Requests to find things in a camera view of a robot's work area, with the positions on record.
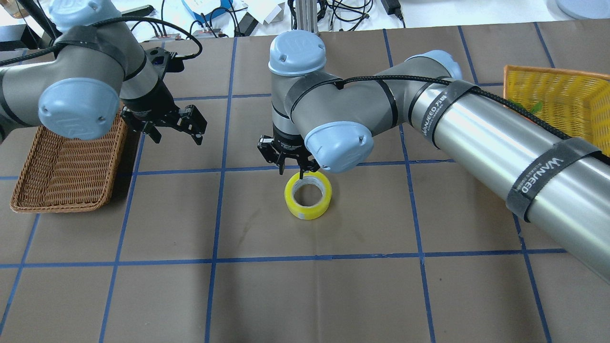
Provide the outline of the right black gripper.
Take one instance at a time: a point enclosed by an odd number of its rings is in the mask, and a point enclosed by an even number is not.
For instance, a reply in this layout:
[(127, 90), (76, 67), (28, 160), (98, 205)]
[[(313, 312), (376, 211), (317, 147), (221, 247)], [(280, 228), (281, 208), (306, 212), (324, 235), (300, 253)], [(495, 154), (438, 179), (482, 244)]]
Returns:
[(257, 149), (267, 163), (274, 164), (279, 169), (279, 174), (285, 170), (285, 160), (295, 159), (299, 166), (299, 179), (304, 178), (305, 173), (317, 172), (320, 165), (315, 159), (310, 159), (311, 152), (305, 147), (304, 139), (299, 134), (288, 134), (273, 124), (273, 137), (261, 135)]

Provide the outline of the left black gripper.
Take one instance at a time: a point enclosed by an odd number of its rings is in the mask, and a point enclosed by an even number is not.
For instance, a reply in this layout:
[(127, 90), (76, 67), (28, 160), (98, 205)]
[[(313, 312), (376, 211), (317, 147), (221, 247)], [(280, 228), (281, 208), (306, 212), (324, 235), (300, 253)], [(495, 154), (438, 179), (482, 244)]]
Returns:
[(201, 145), (207, 128), (207, 120), (196, 106), (181, 108), (176, 106), (173, 96), (163, 81), (139, 98), (121, 98), (126, 107), (121, 118), (128, 129), (148, 135), (155, 143), (160, 143), (161, 133), (157, 127), (170, 127), (189, 134), (196, 145)]

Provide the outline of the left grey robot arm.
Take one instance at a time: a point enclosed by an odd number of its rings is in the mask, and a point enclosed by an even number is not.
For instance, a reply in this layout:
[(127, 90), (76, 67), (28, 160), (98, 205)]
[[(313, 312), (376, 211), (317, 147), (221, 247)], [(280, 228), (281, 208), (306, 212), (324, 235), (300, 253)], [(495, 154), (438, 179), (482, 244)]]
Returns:
[(139, 18), (124, 17), (110, 0), (54, 0), (49, 12), (61, 32), (54, 45), (1, 62), (2, 141), (14, 130), (38, 126), (68, 139), (98, 139), (124, 104), (128, 127), (155, 143), (160, 127), (202, 143), (205, 118), (194, 105), (176, 106), (163, 82), (202, 52), (200, 41), (187, 56), (145, 50), (127, 26)]

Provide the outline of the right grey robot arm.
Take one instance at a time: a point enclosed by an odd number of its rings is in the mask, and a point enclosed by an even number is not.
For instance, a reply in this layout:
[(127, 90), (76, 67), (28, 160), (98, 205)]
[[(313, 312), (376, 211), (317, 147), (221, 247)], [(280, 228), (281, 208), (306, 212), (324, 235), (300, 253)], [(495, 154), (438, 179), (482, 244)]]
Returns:
[(258, 150), (284, 170), (344, 173), (362, 163), (374, 137), (406, 123), (543, 229), (606, 282), (610, 276), (609, 159), (581, 137), (462, 79), (443, 50), (409, 57), (373, 76), (325, 71), (313, 32), (276, 36), (269, 50), (273, 135)]

